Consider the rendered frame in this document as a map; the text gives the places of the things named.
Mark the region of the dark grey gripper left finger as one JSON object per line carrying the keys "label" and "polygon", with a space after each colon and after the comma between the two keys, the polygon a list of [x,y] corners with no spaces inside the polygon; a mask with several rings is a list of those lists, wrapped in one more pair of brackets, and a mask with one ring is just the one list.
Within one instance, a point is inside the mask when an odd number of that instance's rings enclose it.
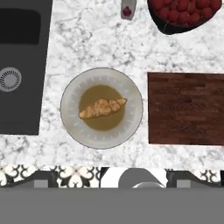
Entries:
{"label": "dark grey gripper left finger", "polygon": [[7,188],[58,188],[56,171],[35,171],[30,177],[7,185]]}

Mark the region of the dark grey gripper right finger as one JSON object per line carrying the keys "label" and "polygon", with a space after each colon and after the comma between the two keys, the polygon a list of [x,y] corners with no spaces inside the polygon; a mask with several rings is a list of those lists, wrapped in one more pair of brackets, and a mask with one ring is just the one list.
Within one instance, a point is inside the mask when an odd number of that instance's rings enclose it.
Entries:
{"label": "dark grey gripper right finger", "polygon": [[189,171],[168,171],[166,178],[167,188],[222,188],[221,183],[209,183],[205,180],[200,180]]}

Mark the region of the dark wooden cutting board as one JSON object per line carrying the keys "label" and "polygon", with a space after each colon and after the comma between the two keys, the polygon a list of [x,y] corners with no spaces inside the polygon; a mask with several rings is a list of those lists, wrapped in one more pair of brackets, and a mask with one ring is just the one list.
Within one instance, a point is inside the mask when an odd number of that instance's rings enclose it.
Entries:
{"label": "dark wooden cutting board", "polygon": [[151,144],[224,145],[224,74],[148,73]]}

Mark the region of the golden brown croissant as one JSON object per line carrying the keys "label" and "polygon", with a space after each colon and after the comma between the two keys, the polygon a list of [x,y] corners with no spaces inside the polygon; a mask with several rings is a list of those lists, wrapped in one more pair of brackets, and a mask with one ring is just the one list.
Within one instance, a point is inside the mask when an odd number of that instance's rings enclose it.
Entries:
{"label": "golden brown croissant", "polygon": [[106,100],[101,98],[79,113],[82,120],[111,116],[117,113],[127,102],[126,98]]}

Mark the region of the white round plate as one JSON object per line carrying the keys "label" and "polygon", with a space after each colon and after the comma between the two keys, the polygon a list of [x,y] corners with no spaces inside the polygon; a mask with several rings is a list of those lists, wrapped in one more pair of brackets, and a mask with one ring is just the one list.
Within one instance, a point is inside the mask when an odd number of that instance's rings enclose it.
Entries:
{"label": "white round plate", "polygon": [[[104,85],[115,89],[127,99],[124,117],[113,129],[91,129],[78,117],[83,94],[91,87]],[[131,138],[143,117],[143,100],[134,81],[115,69],[99,67],[87,70],[70,81],[62,95],[60,116],[68,134],[78,143],[95,149],[116,147]]]}

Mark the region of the round metal sink drain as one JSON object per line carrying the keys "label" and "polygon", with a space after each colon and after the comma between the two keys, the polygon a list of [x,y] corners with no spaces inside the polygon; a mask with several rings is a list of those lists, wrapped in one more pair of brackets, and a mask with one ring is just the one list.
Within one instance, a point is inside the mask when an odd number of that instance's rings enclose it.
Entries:
{"label": "round metal sink drain", "polygon": [[22,82],[22,74],[15,67],[5,67],[0,70],[0,90],[11,92]]}

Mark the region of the dark grey sink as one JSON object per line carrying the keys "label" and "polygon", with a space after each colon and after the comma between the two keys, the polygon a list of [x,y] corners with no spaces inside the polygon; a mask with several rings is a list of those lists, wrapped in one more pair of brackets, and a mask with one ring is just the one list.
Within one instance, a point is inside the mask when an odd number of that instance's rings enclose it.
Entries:
{"label": "dark grey sink", "polygon": [[37,135],[53,0],[0,0],[0,70],[15,67],[19,87],[0,90],[0,134]]}

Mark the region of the black bowl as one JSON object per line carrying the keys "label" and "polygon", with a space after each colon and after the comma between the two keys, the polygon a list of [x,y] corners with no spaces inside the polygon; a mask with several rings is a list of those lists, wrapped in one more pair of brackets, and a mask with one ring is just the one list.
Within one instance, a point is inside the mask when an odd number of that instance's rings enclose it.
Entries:
{"label": "black bowl", "polygon": [[209,20],[207,20],[206,22],[202,23],[202,24],[198,24],[195,26],[180,26],[180,25],[174,25],[174,24],[167,24],[166,22],[164,22],[162,19],[158,18],[156,16],[156,14],[151,10],[151,7],[148,4],[148,9],[151,15],[152,20],[154,21],[154,23],[156,24],[157,28],[166,35],[172,35],[172,34],[176,34],[176,33],[183,33],[183,32],[189,32],[193,29],[198,28],[199,26],[203,25],[204,23],[208,22]]}

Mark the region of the red berries heap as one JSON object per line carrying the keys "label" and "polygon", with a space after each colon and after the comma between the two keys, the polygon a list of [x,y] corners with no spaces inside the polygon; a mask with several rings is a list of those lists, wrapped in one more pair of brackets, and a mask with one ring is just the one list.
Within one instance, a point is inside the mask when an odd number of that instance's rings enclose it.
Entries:
{"label": "red berries heap", "polygon": [[151,10],[167,24],[195,26],[212,18],[222,0],[148,0]]}

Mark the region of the small grey bottle red label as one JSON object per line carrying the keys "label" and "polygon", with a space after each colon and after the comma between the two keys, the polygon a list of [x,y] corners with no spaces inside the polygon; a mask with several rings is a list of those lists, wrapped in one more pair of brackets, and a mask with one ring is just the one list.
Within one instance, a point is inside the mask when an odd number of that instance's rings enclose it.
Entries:
{"label": "small grey bottle red label", "polygon": [[121,18],[131,20],[134,17],[137,7],[137,0],[121,1]]}

